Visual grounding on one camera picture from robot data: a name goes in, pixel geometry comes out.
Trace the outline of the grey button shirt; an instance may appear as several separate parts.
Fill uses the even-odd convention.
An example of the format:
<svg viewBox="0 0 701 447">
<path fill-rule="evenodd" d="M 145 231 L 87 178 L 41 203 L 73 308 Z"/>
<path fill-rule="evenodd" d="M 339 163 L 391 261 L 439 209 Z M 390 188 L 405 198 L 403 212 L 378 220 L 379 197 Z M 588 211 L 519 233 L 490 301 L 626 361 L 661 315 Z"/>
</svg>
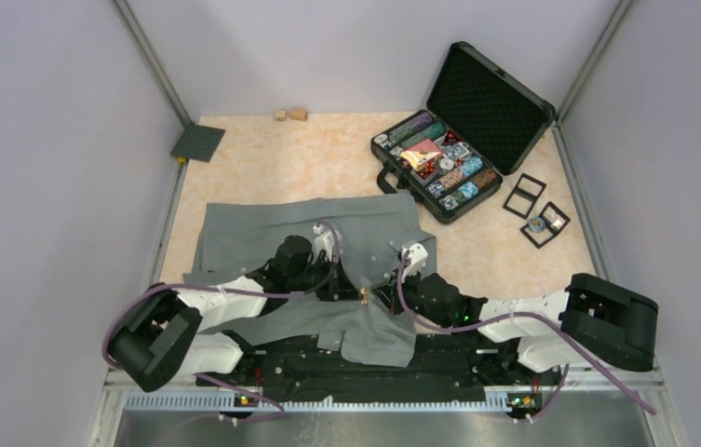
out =
<svg viewBox="0 0 701 447">
<path fill-rule="evenodd" d="M 319 222 L 338 233 L 336 275 L 350 283 L 349 293 L 335 291 L 325 299 L 313 290 L 330 271 L 328 257 L 315 242 Z M 220 285 L 265 273 L 268 293 L 306 293 L 290 302 L 276 298 L 272 311 L 255 318 L 210 323 L 207 333 L 231 330 L 255 346 L 314 335 L 319 348 L 338 351 L 348 361 L 404 368 L 415 350 L 412 320 L 391 316 L 375 296 L 362 305 L 358 293 L 393 278 L 399 249 L 413 242 L 429 253 L 437 248 L 436 237 L 419 224 L 414 200 L 404 195 L 278 205 L 213 203 L 207 206 L 192 268 L 182 278 L 187 284 Z"/>
</svg>

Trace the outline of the round portrait pin badge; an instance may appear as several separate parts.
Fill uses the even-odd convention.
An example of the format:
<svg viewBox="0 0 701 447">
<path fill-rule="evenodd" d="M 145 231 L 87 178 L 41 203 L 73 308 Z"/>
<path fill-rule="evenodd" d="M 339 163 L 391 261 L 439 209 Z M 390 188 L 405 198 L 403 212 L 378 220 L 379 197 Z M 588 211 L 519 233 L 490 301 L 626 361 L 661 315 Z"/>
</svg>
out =
<svg viewBox="0 0 701 447">
<path fill-rule="evenodd" d="M 545 230 L 545 222 L 541 217 L 533 217 L 528 221 L 528 227 L 534 233 L 540 233 Z"/>
</svg>

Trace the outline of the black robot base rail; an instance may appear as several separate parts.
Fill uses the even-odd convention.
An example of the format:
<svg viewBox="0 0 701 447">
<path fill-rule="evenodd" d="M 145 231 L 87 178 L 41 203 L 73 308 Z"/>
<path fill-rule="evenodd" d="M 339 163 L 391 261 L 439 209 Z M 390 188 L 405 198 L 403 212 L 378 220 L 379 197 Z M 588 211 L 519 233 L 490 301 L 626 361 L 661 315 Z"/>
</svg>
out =
<svg viewBox="0 0 701 447">
<path fill-rule="evenodd" d="M 405 367 L 351 362 L 317 346 L 314 336 L 299 336 L 244 350 L 230 373 L 202 368 L 177 372 L 167 382 L 142 383 L 144 392 L 173 386 L 215 386 L 222 381 L 258 389 L 270 400 L 292 407 L 331 400 L 377 409 L 485 405 L 522 419 L 546 404 L 547 389 L 559 383 L 558 368 L 533 372 L 514 359 L 513 341 L 495 344 L 481 335 L 420 334 Z"/>
</svg>

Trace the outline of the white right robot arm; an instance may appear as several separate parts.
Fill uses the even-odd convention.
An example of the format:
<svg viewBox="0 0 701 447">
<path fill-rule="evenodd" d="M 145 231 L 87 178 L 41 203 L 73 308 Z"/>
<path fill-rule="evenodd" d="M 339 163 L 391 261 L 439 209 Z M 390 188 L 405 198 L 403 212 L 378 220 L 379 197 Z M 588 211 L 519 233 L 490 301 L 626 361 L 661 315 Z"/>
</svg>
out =
<svg viewBox="0 0 701 447">
<path fill-rule="evenodd" d="M 427 258 L 420 243 L 403 247 L 392 277 L 374 294 L 392 314 L 405 314 L 421 328 L 515 341 L 517 348 L 501 358 L 502 373 L 514 384 L 591 358 L 635 373 L 654 367 L 659 306 L 640 293 L 578 273 L 565 288 L 536 297 L 478 298 L 437 273 L 423 274 Z"/>
</svg>

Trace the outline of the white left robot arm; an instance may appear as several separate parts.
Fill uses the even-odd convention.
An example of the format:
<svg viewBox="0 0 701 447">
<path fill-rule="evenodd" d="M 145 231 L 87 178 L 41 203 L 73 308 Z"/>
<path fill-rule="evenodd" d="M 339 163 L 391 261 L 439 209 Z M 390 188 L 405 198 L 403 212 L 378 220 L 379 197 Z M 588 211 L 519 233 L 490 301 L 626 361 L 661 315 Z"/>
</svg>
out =
<svg viewBox="0 0 701 447">
<path fill-rule="evenodd" d="M 103 360 L 152 392 L 177 375 L 217 373 L 232 385 L 253 374 L 253 348 L 231 331 L 203 331 L 261 315 L 266 305 L 309 297 L 336 301 L 353 290 L 342 277 L 343 237 L 317 222 L 313 240 L 288 236 L 262 267 L 219 285 L 156 283 L 128 304 L 101 342 Z"/>
</svg>

